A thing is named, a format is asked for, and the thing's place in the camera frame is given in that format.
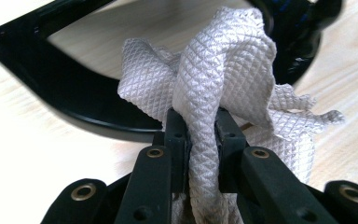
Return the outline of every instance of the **clamp jaw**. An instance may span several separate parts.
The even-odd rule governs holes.
[[[229,113],[215,122],[219,187],[237,193],[245,223],[358,223],[358,185],[329,182],[324,192],[302,184],[271,150],[249,147]],[[165,133],[138,156],[133,172],[106,186],[83,179],[69,185],[42,223],[171,223],[172,195],[188,192],[191,142],[182,117],[170,109]]]

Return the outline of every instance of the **diamond pattern fabric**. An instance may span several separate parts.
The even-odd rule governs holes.
[[[218,187],[213,127],[219,106],[252,123],[244,131],[249,144],[274,150],[303,182],[313,162],[313,134],[343,121],[337,111],[313,115],[314,99],[296,96],[290,85],[275,85],[276,49],[263,25],[255,8],[222,7],[182,53],[155,48],[144,39],[124,44],[118,94],[163,127],[173,106],[193,143],[189,195],[173,197],[172,223],[242,223],[236,195],[222,194]]]

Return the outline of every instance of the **brass grommet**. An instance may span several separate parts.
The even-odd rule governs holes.
[[[346,199],[358,203],[358,189],[348,185],[342,185],[339,187],[339,193]]]
[[[94,184],[92,183],[88,183],[88,184],[84,184],[82,186],[77,187],[76,189],[74,189],[71,193],[71,198],[74,201],[85,201],[89,198],[91,198],[95,192],[97,191],[97,188],[95,187]]]
[[[252,150],[252,155],[254,157],[257,157],[257,158],[260,158],[260,159],[265,159],[265,158],[269,157],[269,153],[266,150],[261,149],[261,148],[257,148],[257,149]]]
[[[150,158],[158,158],[164,155],[164,151],[159,148],[152,148],[147,151],[146,155]]]

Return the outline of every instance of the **black plastic part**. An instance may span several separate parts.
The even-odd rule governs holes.
[[[0,26],[0,62],[75,125],[109,137],[151,142],[160,123],[118,96],[118,80],[90,71],[45,39],[109,2],[54,1]]]
[[[166,147],[139,153],[115,223],[171,223],[171,160]]]
[[[156,132],[153,137],[152,146],[164,146],[165,133]]]
[[[235,174],[241,168],[241,155],[247,146],[245,136],[224,108],[217,110],[214,125],[220,152],[219,188],[222,193],[237,193]]]
[[[172,153],[172,192],[186,192],[188,188],[188,160],[191,142],[182,116],[168,110],[164,146]]]
[[[358,224],[358,185],[344,180],[329,182],[324,205],[339,223]]]
[[[252,200],[249,200],[243,194],[237,194],[237,206],[238,210],[241,213],[243,223],[246,224],[264,224],[266,223],[266,218],[264,210],[260,207],[258,203],[255,203]]]
[[[266,34],[276,43],[273,71],[278,84],[294,84],[316,56],[322,29],[335,21],[342,0],[250,0],[263,12]]]
[[[241,170],[264,209],[266,223],[337,223],[271,150],[247,147]]]
[[[95,188],[95,193],[92,193],[91,189],[87,187]],[[72,197],[74,192],[78,193],[79,199],[81,199],[81,195],[90,194],[91,196],[86,200],[76,201]],[[45,218],[42,220],[42,224],[107,223],[110,205],[106,196],[107,188],[104,182],[95,179],[78,180],[62,191],[60,196],[49,208]]]
[[[116,219],[118,209],[120,208],[121,202],[123,201],[123,196],[126,192],[130,178],[131,173],[124,175],[119,180],[115,181],[107,187],[107,200],[110,205],[110,210],[106,215],[104,215],[105,217],[108,217],[105,223],[113,223],[113,221]]]

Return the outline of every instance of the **wooden surface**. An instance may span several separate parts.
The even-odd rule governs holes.
[[[0,0],[0,24],[47,2]],[[87,67],[120,77],[125,38],[142,36],[180,50],[219,6],[242,4],[132,2],[94,13],[49,40]],[[347,120],[316,135],[310,184],[323,189],[330,180],[358,183],[358,1],[347,0],[340,19],[324,32],[319,55],[296,93],[318,99],[314,113],[336,109]],[[145,146],[88,133],[57,118],[0,65],[0,223],[40,222],[67,185],[84,177],[112,183],[131,171]]]

